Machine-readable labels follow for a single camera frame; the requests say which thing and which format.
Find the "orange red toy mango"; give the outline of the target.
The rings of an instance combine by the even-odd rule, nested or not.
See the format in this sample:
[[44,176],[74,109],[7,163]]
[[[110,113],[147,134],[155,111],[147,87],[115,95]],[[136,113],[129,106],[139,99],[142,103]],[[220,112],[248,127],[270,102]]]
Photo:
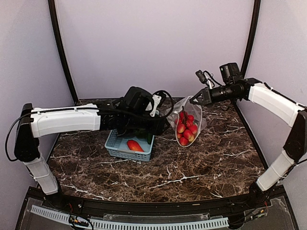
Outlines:
[[139,145],[139,143],[133,139],[130,139],[127,141],[127,146],[129,150],[131,151],[138,151],[138,152],[144,152],[142,147]]

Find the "polka dot zip bag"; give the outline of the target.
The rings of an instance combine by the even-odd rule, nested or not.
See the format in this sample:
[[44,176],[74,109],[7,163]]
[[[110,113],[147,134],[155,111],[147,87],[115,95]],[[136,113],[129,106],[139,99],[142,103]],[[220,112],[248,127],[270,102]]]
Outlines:
[[207,127],[202,107],[192,96],[185,97],[169,106],[167,120],[175,131],[175,138],[181,147],[190,146]]

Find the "light blue plastic basket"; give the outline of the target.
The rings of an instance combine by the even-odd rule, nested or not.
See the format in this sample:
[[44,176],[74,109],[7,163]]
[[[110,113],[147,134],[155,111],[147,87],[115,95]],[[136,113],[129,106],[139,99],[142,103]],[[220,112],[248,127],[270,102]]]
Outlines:
[[128,160],[150,160],[155,131],[155,122],[152,119],[112,115],[106,124],[111,129],[105,142],[110,156]]

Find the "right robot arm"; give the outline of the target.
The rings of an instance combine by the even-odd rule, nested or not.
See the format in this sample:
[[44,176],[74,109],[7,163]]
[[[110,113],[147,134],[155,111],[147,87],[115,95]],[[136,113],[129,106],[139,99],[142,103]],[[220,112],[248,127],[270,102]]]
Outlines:
[[227,100],[245,100],[266,109],[290,127],[281,153],[250,185],[245,196],[245,204],[255,208],[264,202],[275,185],[303,162],[302,157],[307,153],[307,108],[265,82],[244,78],[236,63],[224,64],[219,69],[223,84],[218,83],[206,70],[196,71],[196,76],[205,88],[191,98],[192,104],[210,105]]

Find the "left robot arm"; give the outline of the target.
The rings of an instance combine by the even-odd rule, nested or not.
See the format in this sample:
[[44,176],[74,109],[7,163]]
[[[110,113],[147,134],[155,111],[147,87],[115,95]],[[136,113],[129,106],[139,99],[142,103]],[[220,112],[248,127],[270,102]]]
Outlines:
[[166,98],[171,95],[164,90],[153,94],[132,86],[125,96],[110,102],[52,109],[33,108],[31,103],[23,106],[22,113],[11,127],[16,127],[14,143],[15,159],[28,168],[40,185],[50,203],[63,209],[68,199],[59,191],[59,184],[46,160],[39,151],[39,138],[63,132],[116,130],[118,135],[135,131],[161,135],[169,127],[166,115],[157,113]]

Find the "green toy avocado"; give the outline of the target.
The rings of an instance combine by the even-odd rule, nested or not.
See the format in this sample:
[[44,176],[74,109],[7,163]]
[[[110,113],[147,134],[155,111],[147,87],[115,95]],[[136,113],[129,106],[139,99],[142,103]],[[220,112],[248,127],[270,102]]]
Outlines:
[[137,138],[147,138],[147,132],[143,130],[137,130],[135,131],[135,136]]

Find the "green toy cucumber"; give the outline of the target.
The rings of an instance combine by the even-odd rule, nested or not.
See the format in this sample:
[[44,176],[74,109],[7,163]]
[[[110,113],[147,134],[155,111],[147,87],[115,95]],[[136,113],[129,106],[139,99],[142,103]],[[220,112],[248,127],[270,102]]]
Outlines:
[[153,135],[150,134],[150,133],[148,133],[148,134],[147,134],[146,140],[147,140],[147,143],[148,143],[149,145],[151,145],[152,140],[153,140]]

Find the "black front rail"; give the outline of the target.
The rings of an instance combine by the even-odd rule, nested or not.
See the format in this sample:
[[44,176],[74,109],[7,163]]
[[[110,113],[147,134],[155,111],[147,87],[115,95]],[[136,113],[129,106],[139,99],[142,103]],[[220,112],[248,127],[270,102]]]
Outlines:
[[102,217],[104,214],[141,215],[141,216],[175,216],[187,214],[209,213],[212,216],[225,214],[228,216],[242,215],[244,211],[256,207],[264,207],[264,202],[258,202],[249,207],[246,200],[249,195],[243,194],[229,198],[201,200],[175,203],[134,203],[103,201],[60,194],[47,197],[41,189],[29,187],[26,198],[41,201],[47,207],[62,211],[71,211],[86,217]]

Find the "right black frame post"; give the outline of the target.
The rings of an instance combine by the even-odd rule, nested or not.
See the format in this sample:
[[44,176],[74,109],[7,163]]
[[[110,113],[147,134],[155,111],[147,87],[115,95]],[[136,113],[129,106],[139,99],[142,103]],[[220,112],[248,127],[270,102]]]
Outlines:
[[252,52],[253,45],[254,45],[254,39],[256,35],[258,19],[259,19],[259,14],[260,14],[260,5],[261,5],[261,0],[254,0],[252,17],[251,17],[251,22],[250,22],[250,29],[249,29],[248,39],[247,39],[247,45],[246,45],[246,49],[245,49],[245,53],[244,53],[244,57],[243,57],[242,65],[241,65],[241,74],[243,77],[245,77],[246,75],[249,60],[251,57],[251,52]]

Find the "black frame post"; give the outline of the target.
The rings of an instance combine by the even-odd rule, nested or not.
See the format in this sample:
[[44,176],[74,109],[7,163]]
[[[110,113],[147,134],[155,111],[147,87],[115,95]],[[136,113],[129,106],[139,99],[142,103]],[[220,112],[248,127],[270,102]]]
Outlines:
[[254,45],[254,39],[256,35],[258,19],[259,19],[259,14],[260,14],[260,5],[261,5],[261,0],[254,0],[252,17],[251,17],[251,22],[250,22],[250,29],[249,29],[248,39],[247,39],[247,45],[246,45],[246,49],[245,49],[245,53],[244,53],[244,57],[243,57],[242,65],[241,65],[241,74],[243,77],[245,77],[246,75],[249,60],[251,57],[251,52],[252,52],[253,45]]
[[62,69],[64,72],[64,76],[66,79],[66,83],[69,88],[73,103],[77,104],[77,102],[79,101],[79,98],[77,96],[77,92],[73,84],[72,76],[70,73],[69,65],[68,65],[65,50],[64,50],[64,45],[62,42],[62,37],[60,33],[60,28],[59,28],[59,21],[58,21],[58,16],[57,16],[57,10],[56,10],[56,1],[48,0],[48,7],[49,7],[49,14],[51,18],[53,33],[54,33],[54,37],[56,41],[56,46],[57,46],[60,62],[62,65]]

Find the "left black frame post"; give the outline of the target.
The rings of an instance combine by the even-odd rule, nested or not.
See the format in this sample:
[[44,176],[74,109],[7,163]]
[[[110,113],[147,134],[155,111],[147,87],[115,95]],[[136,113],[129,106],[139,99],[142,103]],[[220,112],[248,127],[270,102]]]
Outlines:
[[64,72],[64,76],[66,79],[66,83],[69,88],[73,103],[77,104],[77,102],[79,101],[79,98],[77,96],[77,92],[73,84],[72,76],[70,73],[69,65],[68,65],[65,50],[64,50],[64,45],[62,42],[62,37],[60,33],[60,28],[59,28],[59,21],[58,21],[58,16],[57,16],[57,10],[56,10],[56,1],[48,0],[48,7],[49,7],[49,14],[51,18],[53,33],[54,33],[54,37],[56,41],[56,46],[57,46],[60,62],[62,65],[62,69]]

